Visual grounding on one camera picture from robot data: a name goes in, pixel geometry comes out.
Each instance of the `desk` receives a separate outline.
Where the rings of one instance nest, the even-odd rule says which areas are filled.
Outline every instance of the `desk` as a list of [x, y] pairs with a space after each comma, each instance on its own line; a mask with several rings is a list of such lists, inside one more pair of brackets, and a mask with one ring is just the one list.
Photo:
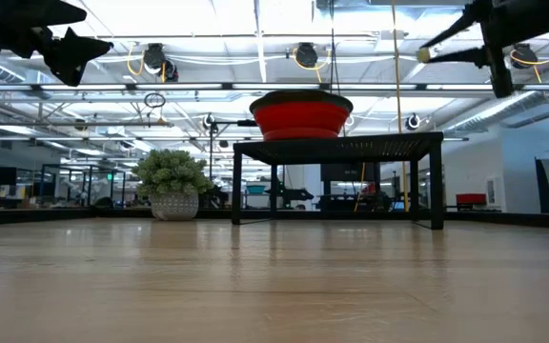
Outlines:
[[[243, 154], [271, 166], [271, 197], [277, 194], [277, 166], [353, 163], [353, 162], [410, 162], [409, 219], [418, 221], [418, 161], [430, 155], [431, 229], [444, 227], [442, 186], [442, 132], [382, 134], [325, 139], [284, 140], [234, 144], [233, 224], [241, 218], [241, 175]], [[271, 199], [270, 214], [276, 219], [276, 201]]]

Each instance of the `red bucket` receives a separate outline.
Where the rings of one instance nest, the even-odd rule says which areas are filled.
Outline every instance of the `red bucket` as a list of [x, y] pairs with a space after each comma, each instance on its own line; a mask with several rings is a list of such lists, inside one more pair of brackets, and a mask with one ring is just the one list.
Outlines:
[[255, 100], [249, 110], [265, 141], [335, 138], [353, 104], [325, 91], [273, 91]]

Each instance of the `ceiling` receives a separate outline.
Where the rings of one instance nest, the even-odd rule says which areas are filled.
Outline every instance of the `ceiling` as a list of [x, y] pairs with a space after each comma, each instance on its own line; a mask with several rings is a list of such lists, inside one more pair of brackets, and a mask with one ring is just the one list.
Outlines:
[[[107, 55], [89, 63], [83, 84], [146, 84], [160, 82], [153, 75], [133, 71], [140, 68], [141, 51], [150, 43], [162, 43], [169, 59], [179, 71], [180, 83], [308, 83], [332, 81], [331, 59], [332, 19], [321, 5], [327, 1], [313, 0], [68, 0], [85, 9], [88, 18], [70, 25], [79, 35], [96, 37], [114, 43]], [[423, 65], [415, 56], [428, 39], [460, 17], [462, 0], [397, 1], [397, 42], [392, 33], [393, 16], [387, 1], [338, 0], [335, 2], [335, 45], [337, 75], [341, 84], [395, 84], [395, 44], [399, 48], [399, 79], [402, 84], [473, 84], [489, 83], [489, 72], [471, 64], [448, 63]], [[67, 26], [51, 27], [63, 36]], [[300, 68], [293, 54], [300, 42], [310, 42], [319, 54], [315, 71]], [[540, 61], [549, 60], [549, 33], [530, 40]], [[483, 44], [479, 27], [464, 31], [434, 53], [446, 53], [478, 47]], [[25, 82], [58, 82], [45, 67], [40, 56], [22, 60], [9, 52], [0, 56], [0, 66], [18, 75]], [[549, 63], [539, 66], [544, 82], [549, 82]], [[516, 83], [537, 83], [535, 71], [513, 69]], [[46, 91], [35, 96], [22, 91], [0, 91], [0, 121], [48, 120], [61, 122], [79, 118], [88, 121], [112, 122], [113, 127], [125, 123], [155, 121], [162, 117], [174, 127], [127, 127], [121, 132], [129, 137], [199, 137], [205, 134], [203, 118], [211, 113], [217, 120], [252, 119], [250, 104], [266, 91], [162, 91], [167, 104], [145, 115], [143, 97], [147, 91]], [[379, 134], [397, 132], [397, 98], [395, 89], [369, 92], [348, 91], [354, 104], [353, 117], [347, 121], [347, 134]], [[478, 105], [497, 101], [489, 91], [403, 92], [400, 99], [402, 117], [416, 113], [424, 125], [444, 126]], [[106, 136], [94, 128], [77, 131], [70, 127], [40, 129], [41, 134]], [[1, 134], [14, 132], [1, 131]], [[220, 139], [260, 137], [258, 128], [230, 126]], [[64, 144], [74, 147], [77, 143]], [[151, 141], [145, 149], [185, 149], [195, 156], [204, 155], [208, 142]], [[119, 150], [119, 142], [105, 142], [91, 149], [111, 153]], [[220, 148], [219, 152], [232, 148]]]

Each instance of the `green plant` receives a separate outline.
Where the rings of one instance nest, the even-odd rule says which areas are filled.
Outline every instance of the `green plant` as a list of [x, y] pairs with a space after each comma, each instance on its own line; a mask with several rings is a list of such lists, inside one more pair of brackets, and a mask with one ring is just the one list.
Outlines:
[[132, 172], [143, 181], [137, 187], [137, 193], [142, 196], [202, 193], [213, 187], [202, 172], [206, 165], [205, 160], [196, 161], [187, 151], [154, 150], [132, 168]]

